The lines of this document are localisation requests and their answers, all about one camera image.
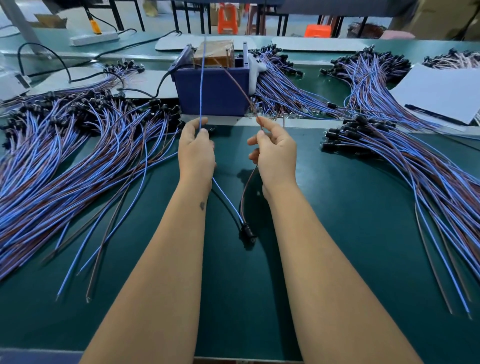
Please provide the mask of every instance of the person's right hand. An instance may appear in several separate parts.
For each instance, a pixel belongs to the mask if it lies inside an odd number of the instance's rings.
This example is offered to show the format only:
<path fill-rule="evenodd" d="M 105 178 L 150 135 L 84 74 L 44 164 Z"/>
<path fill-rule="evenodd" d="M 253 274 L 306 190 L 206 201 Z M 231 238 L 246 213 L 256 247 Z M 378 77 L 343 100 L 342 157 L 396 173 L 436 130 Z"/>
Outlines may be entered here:
<path fill-rule="evenodd" d="M 297 144 L 287 131 L 276 122 L 263 116 L 257 116 L 257 123 L 269 131 L 260 130 L 247 140 L 247 144 L 259 148 L 252 151 L 248 158 L 258 164 L 264 183 L 263 193 L 269 201 L 276 191 L 283 187 L 297 186 L 295 166 L 297 164 Z"/>

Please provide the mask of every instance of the floor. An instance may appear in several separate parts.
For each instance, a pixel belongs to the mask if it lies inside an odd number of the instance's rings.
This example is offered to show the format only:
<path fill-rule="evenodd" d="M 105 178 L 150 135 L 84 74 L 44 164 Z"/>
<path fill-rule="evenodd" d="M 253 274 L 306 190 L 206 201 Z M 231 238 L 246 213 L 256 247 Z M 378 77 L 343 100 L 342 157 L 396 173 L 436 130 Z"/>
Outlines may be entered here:
<path fill-rule="evenodd" d="M 143 0 L 139 0 L 140 10 L 142 12 L 142 19 L 144 21 L 145 29 L 148 32 L 156 32 L 159 34 L 166 33 L 172 29 L 175 29 L 175 24 L 172 16 L 172 9 L 170 1 L 158 1 L 157 6 L 160 12 L 157 17 L 148 17 L 145 15 L 142 7 Z M 140 22 L 135 10 L 133 1 L 117 1 L 117 7 L 119 9 L 120 17 L 122 19 L 125 28 L 134 28 L 138 31 L 141 30 Z M 91 13 L 98 18 L 101 18 L 113 25 L 115 20 L 110 9 L 92 9 Z M 85 15 L 85 11 L 81 8 L 68 9 L 59 13 L 61 17 L 67 17 L 67 28 L 81 32 L 82 30 L 91 29 L 88 19 Z M 184 11 L 177 11 L 179 28 L 182 32 L 187 32 L 187 22 L 185 19 Z M 194 34 L 200 34 L 200 14 L 198 12 L 189 12 L 191 30 Z M 315 15 L 290 15 L 288 18 L 287 36 L 303 36 L 308 24 L 317 24 L 318 16 Z M 340 32 L 340 37 L 346 37 L 348 32 L 348 25 L 352 22 L 361 22 L 362 18 L 345 18 L 343 26 Z M 207 31 L 207 17 L 205 14 L 205 30 Z M 369 18 L 369 23 L 383 25 L 388 27 L 391 22 L 391 18 Z M 245 34 L 245 27 L 247 23 L 247 14 L 241 20 L 239 27 L 239 34 Z M 109 28 L 108 25 L 99 23 L 102 29 Z M 268 16 L 266 19 L 267 35 L 275 36 L 278 26 L 278 17 Z M 212 34 L 216 34 L 216 26 L 212 26 Z"/>

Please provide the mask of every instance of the pen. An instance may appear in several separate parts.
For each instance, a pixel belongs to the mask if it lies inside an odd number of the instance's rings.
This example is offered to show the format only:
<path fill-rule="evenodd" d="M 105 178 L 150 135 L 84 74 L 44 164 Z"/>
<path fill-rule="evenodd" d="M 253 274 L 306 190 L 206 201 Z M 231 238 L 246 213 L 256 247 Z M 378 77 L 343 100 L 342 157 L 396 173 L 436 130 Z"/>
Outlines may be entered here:
<path fill-rule="evenodd" d="M 428 116 L 432 116 L 434 118 L 437 118 L 437 119 L 440 119 L 440 120 L 443 120 L 443 121 L 451 122 L 451 123 L 456 124 L 456 125 L 462 125 L 462 126 L 467 125 L 464 122 L 461 122 L 460 120 L 450 118 L 450 117 L 442 115 L 442 114 L 437 114 L 436 112 L 428 111 L 428 110 L 419 108 L 418 106 L 415 106 L 415 105 L 405 104 L 405 108 L 409 109 L 409 110 L 412 110 L 412 111 L 420 112 L 420 113 L 428 115 Z"/>

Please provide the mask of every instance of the table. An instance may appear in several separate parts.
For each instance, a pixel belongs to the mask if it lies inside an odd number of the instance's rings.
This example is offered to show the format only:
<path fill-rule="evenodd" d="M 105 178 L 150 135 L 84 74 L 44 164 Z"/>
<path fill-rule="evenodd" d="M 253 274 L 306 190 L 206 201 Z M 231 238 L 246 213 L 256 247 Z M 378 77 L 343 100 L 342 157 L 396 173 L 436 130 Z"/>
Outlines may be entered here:
<path fill-rule="evenodd" d="M 74 52 L 65 47 L 66 31 L 41 29 L 39 38 L 60 55 Z M 130 42 L 153 34 L 138 34 Z M 255 37 L 259 45 L 269 37 Z M 413 61 L 458 50 L 479 50 L 480 44 L 440 41 L 368 41 L 379 51 L 403 53 Z M 21 44 L 11 37 L 2 44 L 7 56 Z M 176 53 L 155 52 L 154 44 L 126 51 L 153 66 L 167 65 Z M 85 47 L 92 53 L 99 45 Z M 333 102 L 347 94 L 346 84 L 331 78 L 318 78 L 318 64 L 338 55 L 291 52 L 306 77 L 297 84 L 319 92 Z M 253 164 L 246 158 L 251 147 L 246 139 L 256 127 L 219 126 L 216 144 L 215 178 L 225 193 L 238 204 Z M 404 183 L 380 162 L 367 162 L 330 155 L 319 150 L 321 128 L 292 128 L 298 144 L 297 180 L 315 213 L 332 238 L 357 269 L 373 293 L 404 332 L 425 363 L 474 363 L 480 354 L 480 290 L 471 279 L 474 321 L 462 314 L 447 275 L 442 272 L 449 299 L 456 315 L 450 315 L 438 292 L 414 220 L 413 196 Z M 437 135 L 421 138 L 446 153 L 454 162 L 480 178 L 478 152 Z M 90 141 L 76 157 L 93 146 Z M 85 302 L 88 276 L 71 281 L 66 294 L 55 302 L 56 292 L 76 253 L 80 240 L 50 264 L 40 260 L 44 249 L 0 287 L 0 347 L 82 351 L 133 269 L 156 229 L 179 178 L 176 160 L 149 172 L 148 183 L 133 212 L 112 238 L 100 271 L 91 303 Z M 124 206 L 138 189 L 133 186 Z M 238 239 L 234 220 L 221 201 L 210 194 L 207 203 L 204 267 L 200 325 L 195 355 L 217 358 L 301 360 L 288 306 L 280 256 L 269 208 L 258 195 L 261 181 L 254 177 L 246 194 L 246 216 L 259 239 L 251 250 Z M 75 223 L 79 227 L 99 204 Z M 92 236 L 82 262 L 101 240 L 107 216 Z"/>

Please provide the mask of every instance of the black metal leg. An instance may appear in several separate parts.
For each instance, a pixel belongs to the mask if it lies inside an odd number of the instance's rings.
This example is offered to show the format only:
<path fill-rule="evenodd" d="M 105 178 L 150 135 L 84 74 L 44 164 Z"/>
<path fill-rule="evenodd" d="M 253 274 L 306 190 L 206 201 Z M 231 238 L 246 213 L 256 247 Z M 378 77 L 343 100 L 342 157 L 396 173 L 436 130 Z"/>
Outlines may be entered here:
<path fill-rule="evenodd" d="M 258 4 L 257 5 L 257 25 L 256 25 L 256 29 L 255 29 L 255 35 L 256 36 L 258 35 L 258 32 L 260 31 L 260 18 L 262 17 L 261 12 L 262 12 L 262 6 L 260 4 Z"/>
<path fill-rule="evenodd" d="M 285 15 L 285 20 L 283 21 L 282 36 L 285 36 L 285 33 L 287 32 L 287 23 L 288 23 L 288 14 Z"/>
<path fill-rule="evenodd" d="M 212 20 L 210 19 L 210 4 L 208 4 L 207 10 L 207 23 L 208 23 L 208 33 L 212 33 Z"/>
<path fill-rule="evenodd" d="M 338 36 L 340 35 L 340 31 L 342 30 L 343 18 L 343 16 L 338 17 L 334 38 L 338 38 Z"/>
<path fill-rule="evenodd" d="M 276 29 L 276 36 L 280 36 L 280 29 L 282 27 L 282 16 L 278 16 L 278 27 Z"/>
<path fill-rule="evenodd" d="M 190 18 L 188 17 L 188 5 L 186 2 L 183 3 L 183 6 L 185 7 L 185 18 L 187 19 L 187 31 L 188 33 L 191 33 L 191 30 L 190 30 Z"/>
<path fill-rule="evenodd" d="M 142 19 L 142 13 L 140 12 L 140 7 L 138 6 L 138 1 L 133 0 L 135 3 L 135 9 L 137 10 L 138 20 L 140 20 L 140 27 L 142 28 L 142 32 L 145 31 L 144 21 Z"/>
<path fill-rule="evenodd" d="M 108 2 L 110 3 L 110 7 L 112 8 L 113 18 L 115 19 L 115 22 L 117 23 L 118 30 L 125 30 L 125 28 L 123 27 L 123 24 L 121 22 L 119 10 L 117 8 L 117 5 L 115 4 L 115 1 L 114 0 L 108 0 Z"/>
<path fill-rule="evenodd" d="M 360 25 L 359 33 L 357 34 L 357 38 L 361 37 L 361 34 L 363 33 L 363 30 L 365 28 L 365 24 L 367 23 L 367 19 L 368 19 L 368 16 L 365 16 L 363 18 L 363 21 L 361 22 L 361 25 Z"/>
<path fill-rule="evenodd" d="M 177 6 L 172 0 L 172 10 L 173 10 L 173 21 L 175 22 L 175 30 L 179 30 L 179 20 L 177 18 Z"/>
<path fill-rule="evenodd" d="M 205 24 L 204 24 L 204 6 L 200 5 L 200 30 L 202 34 L 205 34 Z"/>

